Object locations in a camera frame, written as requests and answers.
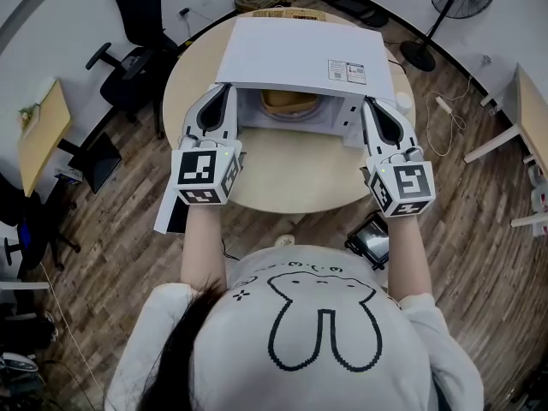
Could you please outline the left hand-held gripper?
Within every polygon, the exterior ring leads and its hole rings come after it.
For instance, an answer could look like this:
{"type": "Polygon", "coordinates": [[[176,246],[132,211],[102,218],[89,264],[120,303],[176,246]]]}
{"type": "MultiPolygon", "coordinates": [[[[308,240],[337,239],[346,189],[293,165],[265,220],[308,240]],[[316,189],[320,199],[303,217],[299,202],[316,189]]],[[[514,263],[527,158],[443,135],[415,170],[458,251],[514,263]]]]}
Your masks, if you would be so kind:
{"type": "Polygon", "coordinates": [[[228,140],[237,136],[236,88],[216,84],[206,92],[188,109],[182,132],[170,186],[188,206],[225,204],[242,170],[242,143],[228,140]]]}

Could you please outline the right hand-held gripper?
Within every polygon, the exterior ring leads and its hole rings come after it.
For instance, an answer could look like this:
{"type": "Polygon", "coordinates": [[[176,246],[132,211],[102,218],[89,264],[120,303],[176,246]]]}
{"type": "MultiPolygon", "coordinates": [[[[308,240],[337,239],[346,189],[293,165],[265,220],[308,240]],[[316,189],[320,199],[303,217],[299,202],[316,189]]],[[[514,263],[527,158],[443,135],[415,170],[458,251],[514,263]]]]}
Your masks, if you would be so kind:
{"type": "Polygon", "coordinates": [[[387,102],[368,97],[361,122],[370,154],[378,155],[366,160],[364,178],[379,209],[385,217],[421,214],[436,199],[436,188],[432,163],[420,160],[419,147],[409,149],[417,141],[411,122],[387,102]]]}

